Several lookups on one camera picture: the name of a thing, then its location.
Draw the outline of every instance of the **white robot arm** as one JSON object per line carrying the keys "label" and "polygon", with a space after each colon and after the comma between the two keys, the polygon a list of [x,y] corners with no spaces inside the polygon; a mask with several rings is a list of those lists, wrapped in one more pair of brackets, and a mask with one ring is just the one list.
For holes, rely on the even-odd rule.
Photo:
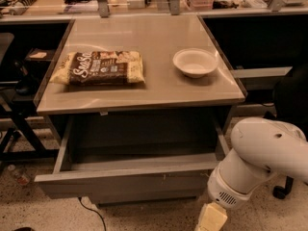
{"label": "white robot arm", "polygon": [[251,117],[235,125],[231,142],[208,181],[209,196],[223,208],[239,208],[276,173],[308,182],[308,142],[296,126]]}

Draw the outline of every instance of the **concrete floor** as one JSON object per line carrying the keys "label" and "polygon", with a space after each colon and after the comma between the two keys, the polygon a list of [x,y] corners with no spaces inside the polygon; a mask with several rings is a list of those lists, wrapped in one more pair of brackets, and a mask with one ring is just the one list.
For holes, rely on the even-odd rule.
{"label": "concrete floor", "polygon": [[[36,133],[46,147],[56,146],[49,130],[37,129]],[[24,150],[29,149],[30,145],[19,138],[12,148]],[[20,187],[9,175],[7,165],[2,164],[0,176],[0,231],[26,226],[36,231],[104,230],[99,215],[82,207],[77,198],[50,199],[34,182]],[[39,174],[51,173],[54,161],[46,159],[17,165],[25,167],[34,178]],[[308,230],[308,186],[295,181],[287,198],[278,200],[271,192],[275,185],[283,186],[284,182],[284,176],[277,176],[260,186],[241,209],[228,211],[228,221],[222,230]],[[108,207],[97,207],[86,197],[82,198],[82,202],[104,218],[108,231],[193,231],[203,204],[210,200],[205,191],[198,199]]]}

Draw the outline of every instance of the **white bowl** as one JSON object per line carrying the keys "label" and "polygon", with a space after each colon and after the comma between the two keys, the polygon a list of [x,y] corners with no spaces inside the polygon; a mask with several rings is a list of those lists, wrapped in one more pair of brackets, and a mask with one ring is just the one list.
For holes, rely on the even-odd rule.
{"label": "white bowl", "polygon": [[218,67],[218,60],[214,54],[194,48],[175,53],[173,63],[186,76],[191,78],[200,78]]}

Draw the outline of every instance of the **drawer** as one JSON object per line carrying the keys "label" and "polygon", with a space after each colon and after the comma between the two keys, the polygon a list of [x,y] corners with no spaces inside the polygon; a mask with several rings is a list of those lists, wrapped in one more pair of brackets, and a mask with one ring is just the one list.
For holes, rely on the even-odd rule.
{"label": "drawer", "polygon": [[53,173],[35,181],[94,204],[196,197],[227,150],[209,107],[71,115]]}

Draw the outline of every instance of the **yellow and brown package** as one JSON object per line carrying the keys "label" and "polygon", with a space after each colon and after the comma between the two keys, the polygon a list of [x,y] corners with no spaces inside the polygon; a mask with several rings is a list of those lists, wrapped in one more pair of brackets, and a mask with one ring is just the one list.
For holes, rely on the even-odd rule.
{"label": "yellow and brown package", "polygon": [[71,52],[54,71],[50,82],[66,85],[125,85],[144,82],[137,51]]}

